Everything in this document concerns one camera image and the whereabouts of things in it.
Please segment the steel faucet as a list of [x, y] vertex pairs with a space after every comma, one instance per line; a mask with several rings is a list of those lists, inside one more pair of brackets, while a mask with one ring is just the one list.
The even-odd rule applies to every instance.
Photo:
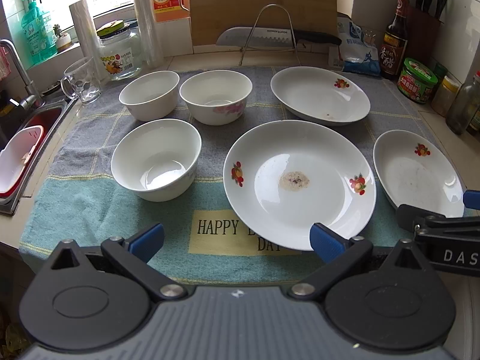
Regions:
[[27, 71], [25, 70], [23, 63], [20, 60], [20, 57], [13, 42], [6, 38], [2, 38], [0, 40], [0, 43], [1, 47], [6, 48], [11, 55], [12, 62], [14, 63], [19, 76], [24, 82], [25, 90], [28, 95], [26, 96], [26, 98], [22, 99], [19, 102], [11, 98], [10, 102], [16, 107], [22, 107], [25, 111], [28, 111], [32, 107], [36, 109], [43, 107], [45, 101], [42, 99], [42, 96], [39, 93], [34, 81], [27, 74]]

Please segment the tall clear plastic roll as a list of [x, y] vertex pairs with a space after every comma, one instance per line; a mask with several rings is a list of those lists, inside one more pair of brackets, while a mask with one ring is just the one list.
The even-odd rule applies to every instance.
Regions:
[[146, 64], [151, 70], [160, 68], [164, 63], [164, 53], [155, 27], [156, 22], [151, 0], [133, 0], [133, 4]]

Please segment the blue white salt bag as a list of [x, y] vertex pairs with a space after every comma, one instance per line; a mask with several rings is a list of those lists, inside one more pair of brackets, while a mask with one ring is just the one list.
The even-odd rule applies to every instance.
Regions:
[[337, 36], [341, 44], [329, 47], [329, 66], [343, 72], [380, 77], [377, 47], [366, 43], [364, 35], [349, 16], [338, 13]]

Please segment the pink flower white bowl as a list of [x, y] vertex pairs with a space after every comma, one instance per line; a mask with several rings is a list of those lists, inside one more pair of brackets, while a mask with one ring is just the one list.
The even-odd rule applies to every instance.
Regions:
[[253, 84], [244, 74], [213, 70], [187, 79], [179, 94], [195, 120], [204, 125], [221, 126], [242, 116], [252, 90]]

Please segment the yellow lid spice jar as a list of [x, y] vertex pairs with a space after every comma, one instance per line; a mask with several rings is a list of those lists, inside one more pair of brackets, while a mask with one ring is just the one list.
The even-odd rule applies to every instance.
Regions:
[[458, 82], [445, 76], [439, 85], [438, 90], [431, 102], [431, 108], [439, 115], [446, 117], [447, 113], [456, 98], [456, 94], [460, 88]]

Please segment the steel sink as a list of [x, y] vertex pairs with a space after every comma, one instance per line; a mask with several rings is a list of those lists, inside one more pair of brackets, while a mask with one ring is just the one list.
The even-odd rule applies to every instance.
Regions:
[[16, 212], [43, 151], [75, 103], [61, 98], [38, 108], [1, 151], [2, 215]]

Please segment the red white sink basin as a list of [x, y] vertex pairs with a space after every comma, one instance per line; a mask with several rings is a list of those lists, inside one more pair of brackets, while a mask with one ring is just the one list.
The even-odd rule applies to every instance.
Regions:
[[32, 156], [45, 135], [44, 127], [33, 125], [20, 130], [1, 151], [1, 197], [9, 197], [19, 185]]

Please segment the glass mug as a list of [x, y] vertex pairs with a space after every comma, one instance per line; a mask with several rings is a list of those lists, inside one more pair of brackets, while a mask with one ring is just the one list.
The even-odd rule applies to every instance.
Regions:
[[93, 58], [83, 57], [64, 71], [60, 86], [65, 96], [83, 105], [95, 102], [102, 94]]

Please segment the clear glass bottle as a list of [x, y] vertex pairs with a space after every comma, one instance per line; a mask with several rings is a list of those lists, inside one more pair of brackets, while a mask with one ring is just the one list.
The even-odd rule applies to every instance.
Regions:
[[465, 82], [450, 106], [446, 124], [456, 135], [461, 135], [479, 110], [479, 72]]

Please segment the dark vinegar bottle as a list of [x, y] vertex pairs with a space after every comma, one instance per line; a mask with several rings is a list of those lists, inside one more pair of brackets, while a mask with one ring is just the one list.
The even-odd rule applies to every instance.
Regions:
[[379, 64], [383, 76], [393, 78], [400, 68], [408, 42], [408, 0], [397, 0], [393, 21], [386, 27], [379, 51]]

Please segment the green dish soap bottle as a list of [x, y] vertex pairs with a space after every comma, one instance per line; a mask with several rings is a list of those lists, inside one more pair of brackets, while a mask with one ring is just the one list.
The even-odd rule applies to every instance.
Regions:
[[43, 10], [36, 0], [24, 1], [27, 2], [28, 9], [22, 18], [21, 27], [32, 63], [37, 65], [56, 54], [56, 37], [50, 22], [50, 12]]

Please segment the large glass jar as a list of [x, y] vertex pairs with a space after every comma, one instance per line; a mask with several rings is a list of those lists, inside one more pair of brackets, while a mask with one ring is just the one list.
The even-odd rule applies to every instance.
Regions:
[[113, 20], [97, 30], [100, 61], [110, 80], [137, 76], [144, 57], [137, 22]]

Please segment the knife block with knives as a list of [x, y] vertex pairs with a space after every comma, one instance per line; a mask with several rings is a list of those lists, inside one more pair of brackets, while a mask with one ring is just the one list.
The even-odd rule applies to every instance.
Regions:
[[440, 16], [448, 0], [436, 0], [434, 13], [430, 9], [433, 0], [414, 0], [408, 4], [406, 56], [429, 64], [441, 24]]

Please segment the green cap dark jar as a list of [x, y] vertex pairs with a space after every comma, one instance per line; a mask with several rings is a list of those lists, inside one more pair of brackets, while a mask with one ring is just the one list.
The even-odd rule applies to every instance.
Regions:
[[436, 62], [433, 67], [433, 74], [437, 77], [438, 85], [443, 81], [443, 78], [448, 73], [448, 69], [442, 65], [442, 63]]

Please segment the oval fruit plate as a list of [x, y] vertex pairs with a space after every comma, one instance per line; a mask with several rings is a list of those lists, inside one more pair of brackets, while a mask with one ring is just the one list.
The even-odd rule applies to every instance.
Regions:
[[433, 143], [405, 130], [378, 137], [373, 164], [387, 199], [448, 218], [462, 217], [464, 189], [454, 167]]
[[325, 126], [343, 126], [370, 112], [368, 96], [344, 76], [318, 67], [288, 67], [270, 82], [272, 93], [292, 114]]

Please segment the large round fruit plate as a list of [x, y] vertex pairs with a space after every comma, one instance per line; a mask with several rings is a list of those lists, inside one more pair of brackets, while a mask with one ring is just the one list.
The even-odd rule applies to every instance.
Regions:
[[365, 156], [334, 130], [272, 121], [237, 139], [224, 160], [224, 191], [247, 228], [268, 242], [309, 251], [310, 228], [346, 239], [373, 216], [377, 187]]

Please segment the steel kitchen knife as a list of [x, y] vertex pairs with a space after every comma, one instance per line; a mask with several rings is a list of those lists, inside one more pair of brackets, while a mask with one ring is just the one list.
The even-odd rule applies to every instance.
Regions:
[[[247, 38], [250, 35], [249, 27], [232, 27], [225, 30], [216, 40], [217, 46], [225, 47], [244, 47], [247, 44]], [[289, 28], [262, 28], [257, 27], [253, 31], [249, 47], [291, 47], [293, 41], [298, 44], [299, 41], [306, 41], [315, 44], [332, 44], [340, 46], [342, 40], [329, 33], [318, 33], [303, 30], [293, 30], [295, 37], [292, 37]]]

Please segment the green mushroom sauce jar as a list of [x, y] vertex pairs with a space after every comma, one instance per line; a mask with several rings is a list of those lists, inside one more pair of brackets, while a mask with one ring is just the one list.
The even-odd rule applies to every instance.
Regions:
[[403, 61], [397, 88], [411, 101], [426, 104], [431, 99], [437, 83], [437, 76], [422, 63], [412, 58], [406, 58]]

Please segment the plastic wrap roll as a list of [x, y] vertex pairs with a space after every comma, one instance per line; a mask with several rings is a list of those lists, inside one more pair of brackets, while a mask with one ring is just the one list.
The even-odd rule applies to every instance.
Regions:
[[100, 42], [96, 33], [95, 23], [89, 13], [88, 4], [86, 0], [80, 0], [70, 5], [69, 9], [83, 55], [93, 59], [100, 82], [106, 84], [109, 76], [100, 59]]

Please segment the bamboo cutting board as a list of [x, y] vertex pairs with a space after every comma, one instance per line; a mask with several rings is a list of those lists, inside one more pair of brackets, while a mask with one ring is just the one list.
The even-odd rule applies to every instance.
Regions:
[[336, 35], [337, 0], [190, 0], [194, 46], [213, 45], [224, 30], [256, 20], [264, 27]]

